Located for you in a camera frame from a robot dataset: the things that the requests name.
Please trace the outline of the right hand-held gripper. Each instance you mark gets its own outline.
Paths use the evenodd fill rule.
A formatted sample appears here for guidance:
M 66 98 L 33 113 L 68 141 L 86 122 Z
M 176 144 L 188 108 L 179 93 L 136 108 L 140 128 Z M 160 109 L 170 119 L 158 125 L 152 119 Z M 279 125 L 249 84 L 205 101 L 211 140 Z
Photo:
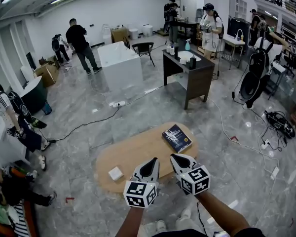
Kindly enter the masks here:
M 193 157 L 185 154 L 171 154 L 171 165 L 178 184 L 186 195 L 197 195 L 210 188 L 209 171 L 204 165 L 197 163 Z

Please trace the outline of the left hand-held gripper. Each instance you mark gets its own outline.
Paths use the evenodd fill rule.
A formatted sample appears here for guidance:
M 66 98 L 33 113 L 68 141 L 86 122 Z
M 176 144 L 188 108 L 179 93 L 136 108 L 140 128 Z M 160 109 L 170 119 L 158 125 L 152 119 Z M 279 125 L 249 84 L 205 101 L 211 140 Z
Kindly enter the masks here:
M 128 206 L 148 208 L 158 196 L 160 162 L 154 157 L 138 165 L 124 187 L 124 198 Z

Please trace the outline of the person's right forearm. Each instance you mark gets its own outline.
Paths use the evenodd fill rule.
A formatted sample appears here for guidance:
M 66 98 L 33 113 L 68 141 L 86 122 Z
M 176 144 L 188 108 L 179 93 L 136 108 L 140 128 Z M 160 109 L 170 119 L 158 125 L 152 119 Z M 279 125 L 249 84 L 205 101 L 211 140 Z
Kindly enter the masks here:
M 230 237 L 235 237 L 238 232 L 250 227 L 242 214 L 228 207 L 210 192 L 204 191 L 195 197 Z

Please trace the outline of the person's left forearm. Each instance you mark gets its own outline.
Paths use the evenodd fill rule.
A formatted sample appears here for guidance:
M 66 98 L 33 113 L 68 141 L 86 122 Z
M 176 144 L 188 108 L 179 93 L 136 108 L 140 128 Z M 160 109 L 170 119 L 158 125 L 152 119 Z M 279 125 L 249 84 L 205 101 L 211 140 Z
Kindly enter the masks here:
M 144 208 L 131 207 L 115 237 L 137 237 Z

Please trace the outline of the dark blue book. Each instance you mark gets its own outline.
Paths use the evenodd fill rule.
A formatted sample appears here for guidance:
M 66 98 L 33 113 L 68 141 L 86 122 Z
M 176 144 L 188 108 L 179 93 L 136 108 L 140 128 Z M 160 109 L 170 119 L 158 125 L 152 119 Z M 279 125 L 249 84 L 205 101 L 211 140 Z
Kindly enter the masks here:
M 182 153 L 192 145 L 190 138 L 176 124 L 165 130 L 162 137 L 177 154 Z

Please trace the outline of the person's light grey trousers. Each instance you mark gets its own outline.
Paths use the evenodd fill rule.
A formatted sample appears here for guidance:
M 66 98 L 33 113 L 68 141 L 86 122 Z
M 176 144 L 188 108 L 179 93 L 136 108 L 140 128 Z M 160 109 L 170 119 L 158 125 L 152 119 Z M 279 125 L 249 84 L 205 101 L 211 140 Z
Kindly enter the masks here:
M 194 229 L 204 234 L 204 231 L 191 219 L 181 219 L 176 221 L 175 229 L 172 231 L 182 231 L 187 229 Z M 137 237 L 152 237 L 156 233 L 156 222 L 145 225 L 140 225 Z

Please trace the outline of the dark wooden vanity cabinet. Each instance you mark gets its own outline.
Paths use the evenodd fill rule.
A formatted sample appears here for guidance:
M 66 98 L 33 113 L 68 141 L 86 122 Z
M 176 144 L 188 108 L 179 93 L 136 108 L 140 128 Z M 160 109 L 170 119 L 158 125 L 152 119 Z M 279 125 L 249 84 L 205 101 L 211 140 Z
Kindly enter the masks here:
M 173 76 L 185 89 L 184 109 L 188 108 L 189 101 L 194 98 L 203 97 L 203 102 L 207 101 L 215 64 L 195 51 L 190 51 L 202 58 L 196 62 L 196 68 L 190 69 L 189 64 L 181 64 L 180 59 L 175 59 L 166 50 L 163 54 L 163 85 L 168 84 L 168 77 Z

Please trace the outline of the person's dark shirt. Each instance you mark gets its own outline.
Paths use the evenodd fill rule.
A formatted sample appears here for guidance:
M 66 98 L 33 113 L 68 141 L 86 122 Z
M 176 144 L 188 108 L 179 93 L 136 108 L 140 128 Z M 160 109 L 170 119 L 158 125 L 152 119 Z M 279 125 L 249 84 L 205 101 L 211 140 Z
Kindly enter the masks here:
M 182 231 L 162 232 L 152 237 L 207 237 L 205 234 L 194 229 Z M 239 231 L 234 237 L 265 237 L 260 229 L 246 228 Z

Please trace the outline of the white rectangular cabinet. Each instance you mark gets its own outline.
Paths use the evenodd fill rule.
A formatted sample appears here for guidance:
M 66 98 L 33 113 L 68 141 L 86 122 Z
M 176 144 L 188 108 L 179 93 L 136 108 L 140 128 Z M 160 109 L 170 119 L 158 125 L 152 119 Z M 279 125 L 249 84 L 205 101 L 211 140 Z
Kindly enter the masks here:
M 139 55 L 119 41 L 97 49 L 108 87 L 118 91 L 143 84 Z

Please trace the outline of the orange sofa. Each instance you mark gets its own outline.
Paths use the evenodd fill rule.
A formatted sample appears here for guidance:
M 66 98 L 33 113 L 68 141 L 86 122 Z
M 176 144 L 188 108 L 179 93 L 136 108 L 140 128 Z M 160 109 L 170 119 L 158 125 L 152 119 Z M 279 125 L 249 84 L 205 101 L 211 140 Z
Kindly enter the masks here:
M 34 214 L 34 210 L 32 209 L 32 205 L 28 201 L 19 201 L 23 205 L 23 209 L 25 212 L 25 219 L 28 225 L 28 229 L 30 230 L 32 237 L 39 237 L 37 224 L 36 224 L 36 217 Z M 14 232 L 14 224 L 12 221 L 12 211 L 14 210 L 13 206 L 6 205 L 4 206 L 8 217 L 11 221 L 11 226 L 0 224 L 0 237 L 17 237 L 17 234 Z

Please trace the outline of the grey metal table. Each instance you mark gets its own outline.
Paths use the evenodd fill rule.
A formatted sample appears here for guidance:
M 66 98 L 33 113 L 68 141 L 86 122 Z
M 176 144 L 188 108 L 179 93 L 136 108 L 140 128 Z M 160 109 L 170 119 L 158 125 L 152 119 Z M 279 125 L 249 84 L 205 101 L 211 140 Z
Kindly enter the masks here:
M 266 90 L 269 93 L 268 99 L 274 96 L 284 76 L 284 73 L 286 72 L 286 68 L 276 62 L 273 62 L 270 67 L 272 72 L 266 87 Z

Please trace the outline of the striped black white garment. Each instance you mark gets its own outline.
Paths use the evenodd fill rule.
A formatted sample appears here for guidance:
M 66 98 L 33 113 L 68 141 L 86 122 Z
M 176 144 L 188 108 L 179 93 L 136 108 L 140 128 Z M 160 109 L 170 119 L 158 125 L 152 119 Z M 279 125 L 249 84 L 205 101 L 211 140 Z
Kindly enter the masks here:
M 14 232 L 17 237 L 32 237 L 25 219 L 25 212 L 22 203 L 13 206 L 12 221 L 14 224 Z

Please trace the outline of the black screen panel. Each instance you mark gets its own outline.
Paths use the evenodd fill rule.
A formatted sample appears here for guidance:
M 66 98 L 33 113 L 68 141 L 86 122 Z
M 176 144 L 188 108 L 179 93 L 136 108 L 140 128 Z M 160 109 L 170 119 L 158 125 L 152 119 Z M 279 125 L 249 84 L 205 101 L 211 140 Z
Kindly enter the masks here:
M 244 19 L 240 18 L 228 18 L 227 34 L 237 38 L 243 36 L 243 41 L 248 44 L 250 37 L 250 24 Z

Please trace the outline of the black office chair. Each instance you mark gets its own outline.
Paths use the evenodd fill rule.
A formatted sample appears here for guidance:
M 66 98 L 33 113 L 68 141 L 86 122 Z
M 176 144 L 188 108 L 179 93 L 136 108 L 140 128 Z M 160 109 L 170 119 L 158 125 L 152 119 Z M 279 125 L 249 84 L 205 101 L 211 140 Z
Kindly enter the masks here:
M 293 69 L 296 69 L 296 54 L 291 53 L 289 56 L 284 56 L 284 60 L 286 61 L 284 68 L 288 70 L 287 74 L 290 72 L 294 77 Z

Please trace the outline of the white lattice shelf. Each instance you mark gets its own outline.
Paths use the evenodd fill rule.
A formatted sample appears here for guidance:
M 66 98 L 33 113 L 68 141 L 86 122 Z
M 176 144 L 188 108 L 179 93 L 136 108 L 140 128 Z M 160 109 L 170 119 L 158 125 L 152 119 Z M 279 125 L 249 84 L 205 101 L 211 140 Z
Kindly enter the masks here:
M 252 9 L 257 9 L 256 4 L 245 0 L 229 0 L 229 16 L 231 18 L 238 18 L 247 22 L 251 21 Z

